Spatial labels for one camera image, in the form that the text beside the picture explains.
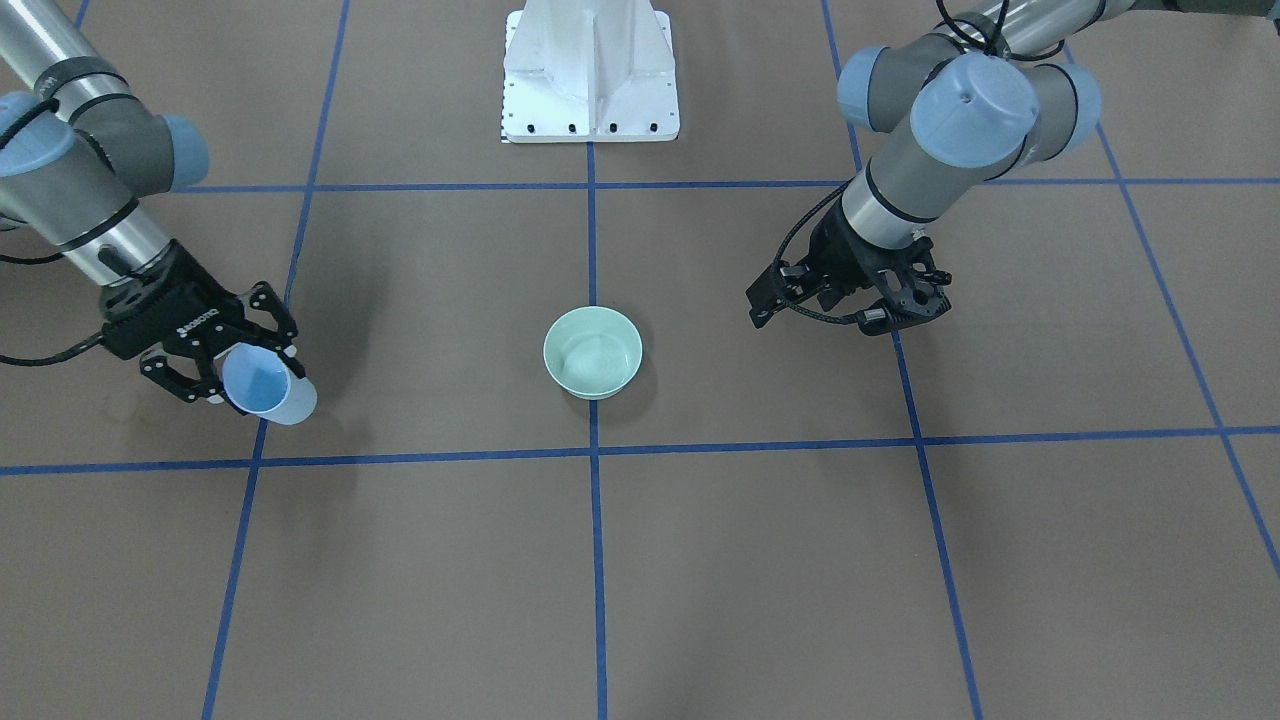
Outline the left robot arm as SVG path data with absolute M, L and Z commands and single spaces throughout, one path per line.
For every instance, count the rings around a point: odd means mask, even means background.
M 968 190 L 1076 147 L 1100 123 L 1096 78 L 1053 56 L 1071 36 L 1129 12 L 1277 20 L 1275 1 L 987 1 L 901 47 L 872 46 L 840 72 L 846 122 L 884 146 L 800 220 L 806 254 L 777 252 L 746 296 L 754 327 L 792 311 L 868 336 L 946 314 L 952 278 L 928 227 Z

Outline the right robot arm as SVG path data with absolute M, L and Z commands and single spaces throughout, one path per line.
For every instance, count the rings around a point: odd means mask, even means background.
M 102 316 L 65 351 L 3 363 L 51 366 L 102 347 L 187 404 L 301 421 L 316 393 L 274 288 L 230 292 L 142 206 L 207 174 L 204 136 L 151 113 L 55 3 L 5 1 L 1 15 L 3 59 L 27 83 L 3 96 L 3 228 L 40 233 L 100 287 Z

